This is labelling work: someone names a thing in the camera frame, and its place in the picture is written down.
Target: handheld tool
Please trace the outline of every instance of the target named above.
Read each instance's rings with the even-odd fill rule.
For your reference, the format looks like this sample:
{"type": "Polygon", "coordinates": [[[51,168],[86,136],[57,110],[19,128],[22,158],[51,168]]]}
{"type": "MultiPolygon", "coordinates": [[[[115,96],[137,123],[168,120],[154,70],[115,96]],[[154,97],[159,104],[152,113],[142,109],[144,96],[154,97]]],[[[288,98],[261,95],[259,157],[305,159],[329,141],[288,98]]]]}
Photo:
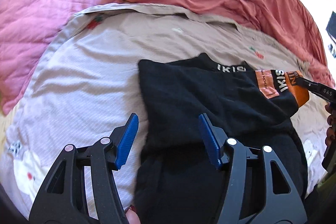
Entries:
{"type": "MultiPolygon", "coordinates": [[[[309,90],[311,93],[317,95],[318,97],[330,102],[330,107],[332,108],[332,116],[336,119],[336,90],[323,85],[321,83],[316,83],[310,81],[303,77],[298,77],[296,83],[309,90]]],[[[336,130],[336,122],[332,124],[332,129],[336,130]]],[[[324,159],[322,161],[323,168],[328,172],[332,173],[336,164],[336,140],[333,140],[331,145],[327,147],[324,153],[324,159]]]]}
{"type": "Polygon", "coordinates": [[[68,144],[44,179],[29,215],[31,224],[128,224],[112,170],[126,163],[139,119],[132,113],[126,124],[91,146],[68,144]],[[84,166],[91,166],[98,220],[89,216],[84,166]]]}
{"type": "Polygon", "coordinates": [[[270,146],[262,149],[246,147],[235,138],[229,138],[223,129],[214,127],[206,113],[199,116],[199,131],[212,165],[228,172],[219,208],[209,224],[304,224],[307,215],[301,197],[270,146]],[[261,171],[263,196],[261,209],[243,214],[247,168],[261,171]],[[273,177],[283,178],[282,190],[275,190],[273,177]]]}

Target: printed logo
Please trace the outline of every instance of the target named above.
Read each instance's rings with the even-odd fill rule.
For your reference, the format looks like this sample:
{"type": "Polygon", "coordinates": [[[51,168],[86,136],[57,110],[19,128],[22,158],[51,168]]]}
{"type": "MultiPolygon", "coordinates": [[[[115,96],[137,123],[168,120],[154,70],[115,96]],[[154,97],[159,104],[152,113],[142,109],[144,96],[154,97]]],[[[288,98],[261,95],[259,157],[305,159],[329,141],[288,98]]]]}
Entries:
{"type": "Polygon", "coordinates": [[[223,72],[243,72],[243,71],[246,71],[246,68],[243,67],[243,66],[226,67],[226,66],[222,66],[221,64],[217,64],[217,69],[221,70],[223,72]]]}
{"type": "Polygon", "coordinates": [[[328,87],[326,89],[323,89],[323,92],[329,96],[333,95],[333,92],[331,91],[331,89],[329,89],[328,87]]]}
{"type": "Polygon", "coordinates": [[[277,81],[279,84],[279,89],[281,92],[288,89],[288,86],[286,84],[286,78],[285,78],[285,72],[283,70],[276,70],[275,74],[277,75],[277,81]]]}
{"type": "Polygon", "coordinates": [[[297,85],[296,79],[300,76],[297,71],[289,71],[286,73],[291,85],[297,85]]]}
{"type": "Polygon", "coordinates": [[[255,75],[259,90],[267,99],[279,96],[279,92],[274,87],[273,76],[270,70],[256,70],[255,75]]]}
{"type": "Polygon", "coordinates": [[[13,169],[17,187],[34,202],[50,167],[42,166],[39,156],[27,150],[23,153],[22,160],[13,160],[13,169]]]}
{"type": "Polygon", "coordinates": [[[258,58],[260,58],[260,59],[264,59],[264,56],[263,56],[262,54],[260,54],[259,52],[257,52],[257,50],[256,50],[255,48],[253,48],[253,47],[249,47],[249,49],[250,49],[251,51],[253,51],[254,54],[255,54],[258,58]]]}
{"type": "Polygon", "coordinates": [[[8,151],[11,152],[16,157],[21,148],[22,144],[20,143],[20,141],[16,141],[10,145],[8,151]]]}

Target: silver screw head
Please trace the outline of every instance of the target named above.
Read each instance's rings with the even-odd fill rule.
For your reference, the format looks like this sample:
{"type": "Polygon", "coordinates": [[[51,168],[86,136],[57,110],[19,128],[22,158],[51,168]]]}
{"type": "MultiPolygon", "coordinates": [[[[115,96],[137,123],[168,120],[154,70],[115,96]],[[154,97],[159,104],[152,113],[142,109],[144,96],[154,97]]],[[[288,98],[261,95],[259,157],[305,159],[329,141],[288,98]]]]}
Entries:
{"type": "Polygon", "coordinates": [[[108,138],[108,137],[102,138],[102,139],[100,140],[100,143],[101,143],[101,144],[108,144],[109,142],[110,142],[110,138],[108,138]]]}
{"type": "Polygon", "coordinates": [[[70,151],[73,150],[73,148],[74,148],[74,146],[73,146],[72,144],[68,144],[68,145],[64,148],[64,150],[65,150],[66,152],[70,152],[70,151]]]}
{"type": "Polygon", "coordinates": [[[271,148],[270,146],[268,146],[268,145],[265,145],[265,146],[263,147],[263,149],[264,149],[264,151],[267,152],[267,153],[271,153],[271,152],[272,152],[272,148],[271,148]]]}
{"type": "Polygon", "coordinates": [[[237,141],[234,138],[228,138],[227,143],[230,144],[230,145],[236,145],[237,141]]]}

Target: finger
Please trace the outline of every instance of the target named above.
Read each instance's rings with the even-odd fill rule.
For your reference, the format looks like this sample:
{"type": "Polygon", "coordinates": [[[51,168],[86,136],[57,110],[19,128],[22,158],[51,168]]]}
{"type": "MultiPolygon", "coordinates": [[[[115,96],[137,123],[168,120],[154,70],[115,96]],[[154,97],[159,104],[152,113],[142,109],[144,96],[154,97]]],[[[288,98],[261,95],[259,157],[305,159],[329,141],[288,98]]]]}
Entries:
{"type": "Polygon", "coordinates": [[[328,118],[327,118],[327,123],[328,125],[332,125],[334,123],[334,117],[332,115],[330,115],[328,118]]]}
{"type": "Polygon", "coordinates": [[[331,108],[330,104],[325,105],[324,108],[325,108],[326,111],[328,111],[331,114],[332,108],[331,108]]]}
{"type": "Polygon", "coordinates": [[[127,211],[126,218],[129,224],[141,224],[137,213],[133,212],[132,210],[127,211]]]}
{"type": "Polygon", "coordinates": [[[329,127],[328,129],[327,129],[327,137],[328,138],[335,138],[335,131],[332,129],[332,127],[329,127]]]}
{"type": "Polygon", "coordinates": [[[330,138],[328,138],[328,137],[325,138],[325,145],[328,146],[328,147],[331,145],[331,139],[330,138]]]}

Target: white lettering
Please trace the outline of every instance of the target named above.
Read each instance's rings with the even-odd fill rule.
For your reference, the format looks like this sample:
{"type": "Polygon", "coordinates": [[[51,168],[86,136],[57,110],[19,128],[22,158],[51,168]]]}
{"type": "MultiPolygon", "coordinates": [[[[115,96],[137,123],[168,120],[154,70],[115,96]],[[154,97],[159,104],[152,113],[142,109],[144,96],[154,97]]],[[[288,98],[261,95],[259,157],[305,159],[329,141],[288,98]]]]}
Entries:
{"type": "Polygon", "coordinates": [[[324,89],[323,90],[323,92],[325,93],[325,94],[328,94],[329,96],[332,96],[332,92],[331,92],[331,90],[327,90],[327,89],[324,89]]]}
{"type": "Polygon", "coordinates": [[[246,69],[243,66],[238,66],[237,71],[246,71],[246,69]]]}
{"type": "Polygon", "coordinates": [[[284,75],[285,72],[284,72],[283,70],[276,70],[276,71],[275,71],[275,74],[276,74],[277,76],[279,76],[279,75],[284,75]]]}
{"type": "Polygon", "coordinates": [[[283,87],[287,86],[287,85],[286,85],[286,80],[285,80],[285,79],[283,79],[282,81],[278,80],[278,83],[279,83],[279,85],[280,85],[280,86],[279,86],[280,89],[282,89],[283,87]]]}
{"type": "Polygon", "coordinates": [[[230,67],[224,67],[223,66],[223,72],[230,72],[230,67]]]}
{"type": "Polygon", "coordinates": [[[281,89],[280,91],[283,92],[284,90],[287,90],[288,86],[285,86],[283,89],[281,89]]]}

